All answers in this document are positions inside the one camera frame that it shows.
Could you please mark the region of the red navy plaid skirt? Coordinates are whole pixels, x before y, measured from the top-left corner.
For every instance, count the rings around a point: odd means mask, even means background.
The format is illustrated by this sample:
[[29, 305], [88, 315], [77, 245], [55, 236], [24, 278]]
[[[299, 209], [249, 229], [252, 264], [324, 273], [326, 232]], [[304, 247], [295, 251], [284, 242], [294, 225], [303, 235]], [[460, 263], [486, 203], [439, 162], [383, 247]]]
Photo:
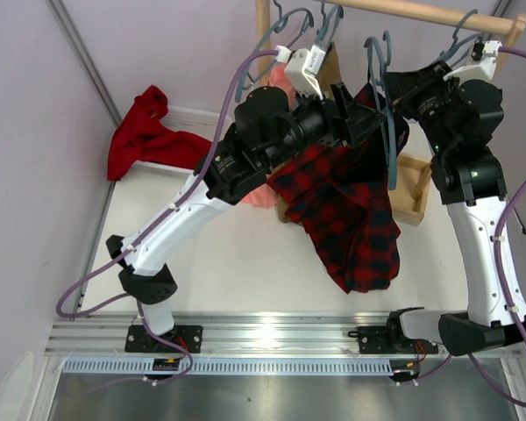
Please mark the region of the red navy plaid skirt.
[[267, 184], [345, 293], [389, 288], [400, 270], [401, 231], [388, 196], [380, 129], [356, 148], [309, 146]]

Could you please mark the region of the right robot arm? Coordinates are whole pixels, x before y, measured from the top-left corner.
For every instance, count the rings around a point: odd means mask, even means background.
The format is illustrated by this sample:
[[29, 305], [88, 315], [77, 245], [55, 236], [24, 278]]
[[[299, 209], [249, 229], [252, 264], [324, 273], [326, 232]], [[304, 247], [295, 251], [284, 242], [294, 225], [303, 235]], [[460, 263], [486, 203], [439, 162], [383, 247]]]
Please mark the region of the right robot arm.
[[463, 311], [399, 311], [403, 336], [437, 342], [453, 356], [521, 342], [526, 300], [501, 221], [507, 187], [488, 146], [504, 119], [501, 90], [456, 77], [443, 61], [387, 72], [383, 82], [394, 110], [414, 119], [429, 141], [431, 177], [457, 236], [468, 292]]

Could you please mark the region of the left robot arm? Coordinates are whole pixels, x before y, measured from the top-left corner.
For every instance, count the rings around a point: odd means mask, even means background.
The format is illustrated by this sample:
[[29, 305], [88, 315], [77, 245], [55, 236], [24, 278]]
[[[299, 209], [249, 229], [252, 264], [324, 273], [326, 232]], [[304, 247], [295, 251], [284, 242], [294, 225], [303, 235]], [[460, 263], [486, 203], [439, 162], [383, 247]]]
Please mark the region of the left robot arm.
[[358, 103], [343, 83], [332, 92], [331, 99], [311, 96], [290, 110], [282, 89], [254, 90], [235, 109], [229, 129], [217, 129], [209, 152], [170, 202], [132, 235], [107, 239], [110, 257], [122, 268], [121, 286], [137, 300], [153, 339], [175, 327], [170, 298], [177, 284], [167, 261], [185, 240], [308, 146], [360, 146], [383, 124], [382, 114]]

